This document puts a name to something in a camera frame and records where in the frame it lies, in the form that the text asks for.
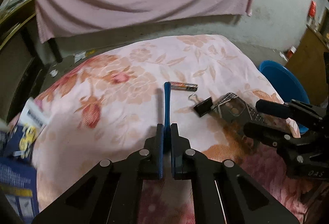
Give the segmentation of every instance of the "concrete floor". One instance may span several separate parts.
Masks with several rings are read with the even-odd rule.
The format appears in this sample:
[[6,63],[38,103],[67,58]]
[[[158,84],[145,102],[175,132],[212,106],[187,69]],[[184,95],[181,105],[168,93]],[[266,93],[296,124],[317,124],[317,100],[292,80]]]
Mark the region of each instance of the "concrete floor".
[[[252,62],[255,64],[256,67],[260,65],[260,63],[264,60],[272,60],[275,62],[278,62],[282,65],[286,64],[286,61],[279,55],[278,50],[269,49],[265,47],[260,46],[251,46],[251,45],[245,45],[243,43],[235,43],[235,45],[246,55],[248,56]],[[74,63],[74,56],[70,55],[63,58],[63,61],[59,64],[53,62],[50,66],[49,72],[53,69],[58,70],[58,74],[55,77],[50,76],[48,73],[45,81],[42,85],[41,91],[45,91],[47,88],[49,88],[53,83],[55,83],[58,79],[60,79],[63,75],[65,75],[67,72],[71,71],[81,63],[83,63],[85,60],[101,54],[103,52],[109,51],[113,49],[114,47],[105,47],[101,49],[97,49],[97,51],[93,54],[88,55],[85,59],[82,59],[76,63]]]

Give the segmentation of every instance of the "red object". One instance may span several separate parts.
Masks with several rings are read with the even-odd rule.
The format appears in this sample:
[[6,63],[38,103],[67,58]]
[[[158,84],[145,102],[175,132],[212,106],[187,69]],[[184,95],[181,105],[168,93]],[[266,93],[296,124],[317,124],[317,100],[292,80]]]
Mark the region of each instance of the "red object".
[[314,18],[315,13],[316,13],[316,3],[314,1],[311,1],[308,16]]

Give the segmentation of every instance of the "blue plastic basin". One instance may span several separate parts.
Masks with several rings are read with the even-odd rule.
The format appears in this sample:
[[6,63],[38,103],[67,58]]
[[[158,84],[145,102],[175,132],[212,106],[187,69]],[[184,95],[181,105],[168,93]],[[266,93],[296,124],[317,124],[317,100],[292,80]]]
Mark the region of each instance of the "blue plastic basin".
[[[284,102],[295,99],[309,104],[310,100],[298,79],[284,66],[274,61],[263,61],[258,70],[267,78]],[[308,131],[298,123],[300,133]]]

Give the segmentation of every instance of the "triangular cutout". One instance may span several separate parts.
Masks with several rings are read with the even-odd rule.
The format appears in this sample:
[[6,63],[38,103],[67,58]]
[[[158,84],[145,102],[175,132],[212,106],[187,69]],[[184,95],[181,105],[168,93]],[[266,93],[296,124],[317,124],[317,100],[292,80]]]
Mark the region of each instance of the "triangular cutout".
[[65,203],[77,209],[83,209],[90,194],[92,193],[96,179],[97,177],[95,176],[92,176],[90,179],[88,179],[84,184],[80,186],[79,189],[77,189],[66,199]]
[[246,178],[238,176],[237,181],[246,199],[249,210],[255,211],[263,206],[268,205],[269,200]]

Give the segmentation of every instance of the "wooden cabinet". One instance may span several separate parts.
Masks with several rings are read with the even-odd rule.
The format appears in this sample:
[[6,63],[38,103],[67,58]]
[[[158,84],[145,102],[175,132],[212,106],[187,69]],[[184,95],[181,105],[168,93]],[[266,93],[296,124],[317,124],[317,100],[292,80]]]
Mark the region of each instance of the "wooden cabinet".
[[322,36],[307,26],[300,45],[286,64],[303,85],[313,105],[319,105],[328,96],[324,52],[329,52],[329,49]]

